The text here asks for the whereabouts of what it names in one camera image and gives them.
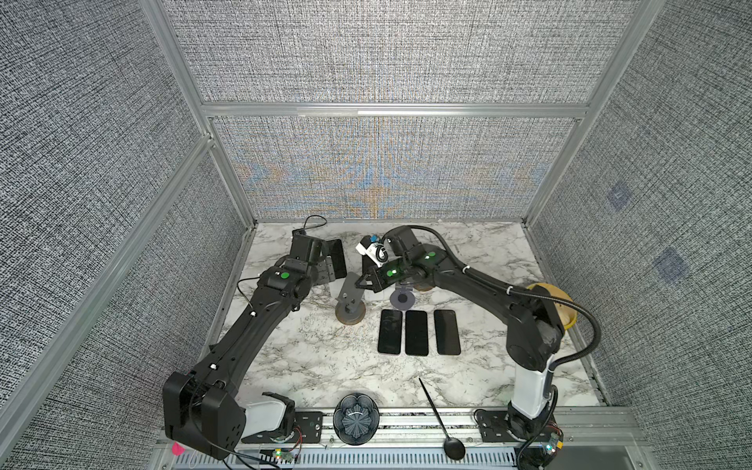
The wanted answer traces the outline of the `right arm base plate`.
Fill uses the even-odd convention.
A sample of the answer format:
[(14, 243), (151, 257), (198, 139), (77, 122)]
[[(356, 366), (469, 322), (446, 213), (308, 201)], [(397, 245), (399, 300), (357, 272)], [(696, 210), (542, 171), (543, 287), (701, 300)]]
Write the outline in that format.
[[(508, 426), (505, 409), (475, 409), (473, 419), (484, 444), (507, 444), (520, 447), (526, 439), (516, 437)], [(552, 418), (534, 440), (532, 447), (543, 446), (547, 452), (557, 452), (564, 441), (564, 432)]]

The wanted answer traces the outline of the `black phone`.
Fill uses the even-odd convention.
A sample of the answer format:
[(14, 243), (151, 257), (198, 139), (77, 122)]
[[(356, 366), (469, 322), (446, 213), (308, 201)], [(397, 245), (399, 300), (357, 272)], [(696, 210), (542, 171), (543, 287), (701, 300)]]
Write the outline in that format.
[(461, 344), (456, 312), (451, 309), (436, 309), (433, 315), (438, 354), (459, 356)]

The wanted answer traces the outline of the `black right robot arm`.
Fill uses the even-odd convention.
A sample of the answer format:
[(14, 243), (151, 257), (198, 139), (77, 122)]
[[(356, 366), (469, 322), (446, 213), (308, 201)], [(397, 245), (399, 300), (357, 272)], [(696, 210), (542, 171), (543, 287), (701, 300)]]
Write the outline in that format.
[(381, 292), (410, 280), (458, 294), (498, 318), (506, 326), (505, 348), (515, 363), (509, 433), (523, 441), (544, 430), (554, 410), (554, 362), (565, 333), (546, 289), (515, 286), (472, 268), (426, 226), (402, 225), (383, 237), (366, 235), (356, 250), (371, 262), (356, 282), (360, 289)]

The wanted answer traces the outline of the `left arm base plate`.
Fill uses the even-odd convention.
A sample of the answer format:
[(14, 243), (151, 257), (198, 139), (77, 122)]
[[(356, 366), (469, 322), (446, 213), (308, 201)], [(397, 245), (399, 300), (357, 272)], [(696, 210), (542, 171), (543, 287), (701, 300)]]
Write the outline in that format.
[(282, 395), (263, 392), (246, 407), (243, 444), (319, 444), (324, 413), (299, 411), (295, 401)]

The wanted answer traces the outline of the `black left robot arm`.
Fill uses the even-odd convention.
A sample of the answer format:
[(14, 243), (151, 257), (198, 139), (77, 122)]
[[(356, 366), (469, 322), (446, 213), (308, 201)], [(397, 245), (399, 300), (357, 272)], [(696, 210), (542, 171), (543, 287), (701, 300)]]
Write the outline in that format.
[(164, 432), (183, 446), (223, 460), (245, 438), (266, 433), (288, 438), (295, 403), (265, 392), (253, 405), (236, 401), (242, 381), (262, 346), (315, 285), (348, 274), (343, 243), (294, 231), (288, 255), (259, 277), (244, 311), (189, 372), (174, 372), (163, 387)]

